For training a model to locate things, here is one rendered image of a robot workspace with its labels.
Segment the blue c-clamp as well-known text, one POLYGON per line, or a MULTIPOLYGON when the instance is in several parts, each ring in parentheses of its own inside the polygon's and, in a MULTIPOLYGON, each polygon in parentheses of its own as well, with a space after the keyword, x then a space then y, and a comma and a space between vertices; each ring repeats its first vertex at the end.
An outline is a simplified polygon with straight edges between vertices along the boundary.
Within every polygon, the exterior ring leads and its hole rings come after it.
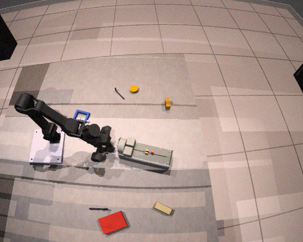
POLYGON ((90 113, 89 113, 89 112, 86 112, 86 111, 78 110, 78 109, 76 110, 73 119, 76 119, 76 117, 78 116, 79 113, 80 113, 80 114, 86 115, 85 119, 82 119, 82 118, 80 117, 80 118, 79 118, 80 120, 83 120, 83 121, 85 121, 86 123, 87 123, 87 122, 90 122, 90 121, 88 120, 88 118, 89 118, 89 116, 90 116, 90 113))

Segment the short yellow cylinder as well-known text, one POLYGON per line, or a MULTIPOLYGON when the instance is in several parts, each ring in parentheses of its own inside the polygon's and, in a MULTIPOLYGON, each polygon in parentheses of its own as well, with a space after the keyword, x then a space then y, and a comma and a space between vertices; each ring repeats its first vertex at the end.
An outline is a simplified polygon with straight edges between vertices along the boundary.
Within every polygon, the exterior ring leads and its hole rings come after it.
POLYGON ((130 91, 131 91, 131 93, 137 93, 138 87, 137 87, 136 85, 132 85, 132 86, 130 87, 130 91))

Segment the red flat rectangular block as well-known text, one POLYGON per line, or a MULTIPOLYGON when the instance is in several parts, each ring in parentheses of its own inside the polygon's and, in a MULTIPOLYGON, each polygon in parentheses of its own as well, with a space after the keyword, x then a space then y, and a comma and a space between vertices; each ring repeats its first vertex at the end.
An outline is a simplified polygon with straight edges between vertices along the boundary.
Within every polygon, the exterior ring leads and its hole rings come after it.
POLYGON ((127 226, 121 211, 100 218, 98 221, 104 234, 127 226))

